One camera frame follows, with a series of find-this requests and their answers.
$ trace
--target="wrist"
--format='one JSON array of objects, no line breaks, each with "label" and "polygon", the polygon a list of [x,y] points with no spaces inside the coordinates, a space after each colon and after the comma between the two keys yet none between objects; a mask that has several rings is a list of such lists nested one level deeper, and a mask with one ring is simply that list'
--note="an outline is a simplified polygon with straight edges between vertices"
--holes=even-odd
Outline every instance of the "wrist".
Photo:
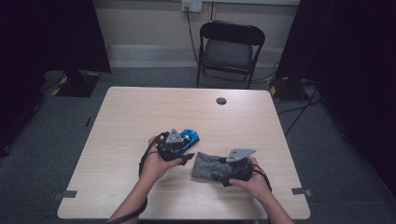
[{"label": "wrist", "polygon": [[144,186],[146,189],[151,189],[158,179],[153,178],[151,176],[141,175],[139,180],[137,181],[139,185]]},{"label": "wrist", "polygon": [[259,203],[261,205],[266,205],[271,203],[271,201],[274,199],[274,195],[272,194],[272,192],[270,190],[263,192],[262,194],[259,195],[259,197],[257,197],[257,201],[259,201]]}]

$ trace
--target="electrical outlet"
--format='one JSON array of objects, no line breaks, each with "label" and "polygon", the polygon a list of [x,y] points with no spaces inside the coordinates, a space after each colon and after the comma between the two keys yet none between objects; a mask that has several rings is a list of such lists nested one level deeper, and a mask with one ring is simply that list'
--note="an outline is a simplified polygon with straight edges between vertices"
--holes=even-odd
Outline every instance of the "electrical outlet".
[{"label": "electrical outlet", "polygon": [[181,1],[181,11],[187,11],[186,8],[188,8],[189,11],[192,11],[191,5],[192,5],[192,1],[186,1],[186,0]]},{"label": "electrical outlet", "polygon": [[181,1],[181,11],[187,11],[186,8],[189,12],[202,12],[202,0]]}]

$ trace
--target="person's left hand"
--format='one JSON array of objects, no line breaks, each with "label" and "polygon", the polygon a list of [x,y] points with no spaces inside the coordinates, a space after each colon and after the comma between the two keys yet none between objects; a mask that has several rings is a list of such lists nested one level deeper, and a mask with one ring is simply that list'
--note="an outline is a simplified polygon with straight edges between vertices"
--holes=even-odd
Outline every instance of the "person's left hand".
[{"label": "person's left hand", "polygon": [[[155,137],[156,136],[150,138],[148,140],[148,144],[151,144],[151,142],[154,141]],[[164,161],[163,158],[161,158],[160,154],[158,153],[155,144],[152,145],[148,153],[150,154],[146,157],[146,161],[143,166],[143,171],[140,178],[147,178],[153,182],[163,177],[163,175],[166,173],[167,170],[181,164],[182,162],[182,159]]]}]

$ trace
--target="chair seat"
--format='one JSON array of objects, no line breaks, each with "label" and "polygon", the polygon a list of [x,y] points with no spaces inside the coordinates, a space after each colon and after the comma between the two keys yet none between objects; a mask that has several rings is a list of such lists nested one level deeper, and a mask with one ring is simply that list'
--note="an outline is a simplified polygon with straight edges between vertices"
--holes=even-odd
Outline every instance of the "chair seat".
[{"label": "chair seat", "polygon": [[204,65],[249,70],[252,60],[250,45],[210,39],[207,41]]}]

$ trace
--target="black folding chair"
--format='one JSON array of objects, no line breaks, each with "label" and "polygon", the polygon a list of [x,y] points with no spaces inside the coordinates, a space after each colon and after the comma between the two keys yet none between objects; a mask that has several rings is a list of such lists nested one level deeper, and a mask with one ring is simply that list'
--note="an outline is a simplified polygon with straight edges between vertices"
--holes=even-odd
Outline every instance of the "black folding chair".
[{"label": "black folding chair", "polygon": [[[252,25],[227,21],[210,21],[200,30],[200,48],[196,88],[199,88],[201,69],[218,70],[245,75],[250,88],[256,62],[265,41],[265,34]],[[253,47],[257,46],[253,56]]]}]

